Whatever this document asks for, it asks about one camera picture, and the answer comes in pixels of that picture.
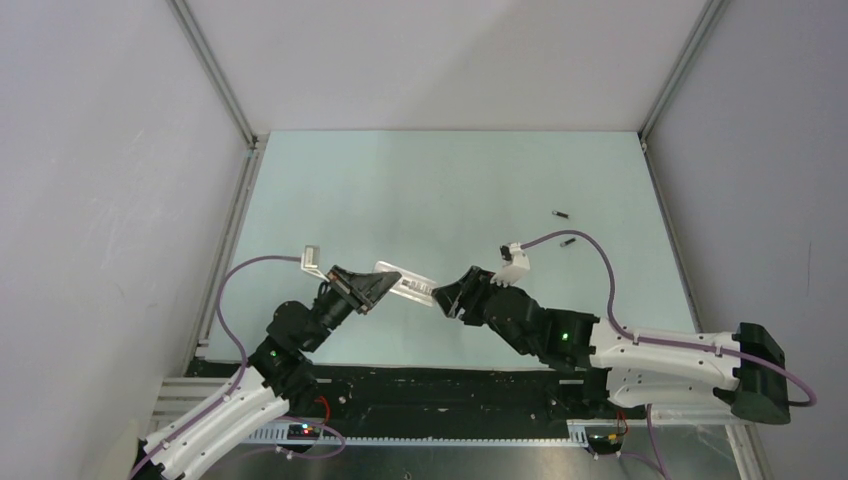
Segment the white remote control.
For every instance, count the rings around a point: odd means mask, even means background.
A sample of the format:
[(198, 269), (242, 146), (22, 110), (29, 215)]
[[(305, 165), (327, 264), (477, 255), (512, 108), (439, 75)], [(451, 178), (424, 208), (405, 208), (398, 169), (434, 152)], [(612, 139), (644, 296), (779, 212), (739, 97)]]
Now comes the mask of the white remote control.
[(433, 291), (438, 287), (438, 284), (434, 280), (385, 261), (377, 261), (373, 272), (399, 273), (400, 279), (391, 288), (392, 293), (427, 307), (435, 305)]

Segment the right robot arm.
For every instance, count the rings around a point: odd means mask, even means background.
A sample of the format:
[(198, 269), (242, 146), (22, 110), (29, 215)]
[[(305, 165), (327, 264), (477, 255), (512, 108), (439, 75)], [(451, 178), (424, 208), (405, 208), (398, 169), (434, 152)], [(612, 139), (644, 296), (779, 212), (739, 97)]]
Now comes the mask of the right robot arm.
[(583, 371), (581, 404), (594, 417), (618, 407), (690, 404), (727, 408), (754, 423), (791, 420), (780, 373), (785, 354), (759, 324), (713, 334), (630, 331), (590, 313), (545, 308), (493, 277), (473, 266), (433, 298), (446, 317), (490, 328), (520, 355), (563, 373)]

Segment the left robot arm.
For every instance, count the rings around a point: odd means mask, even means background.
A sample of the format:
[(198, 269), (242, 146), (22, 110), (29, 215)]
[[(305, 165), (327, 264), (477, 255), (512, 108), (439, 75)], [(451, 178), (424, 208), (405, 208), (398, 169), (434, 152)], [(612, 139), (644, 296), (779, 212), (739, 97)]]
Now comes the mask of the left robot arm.
[(397, 271), (354, 273), (334, 266), (313, 303), (282, 303), (265, 339), (238, 370), (188, 413), (139, 440), (130, 479), (199, 479), (245, 438), (314, 406), (314, 352), (352, 314), (367, 314), (402, 279)]

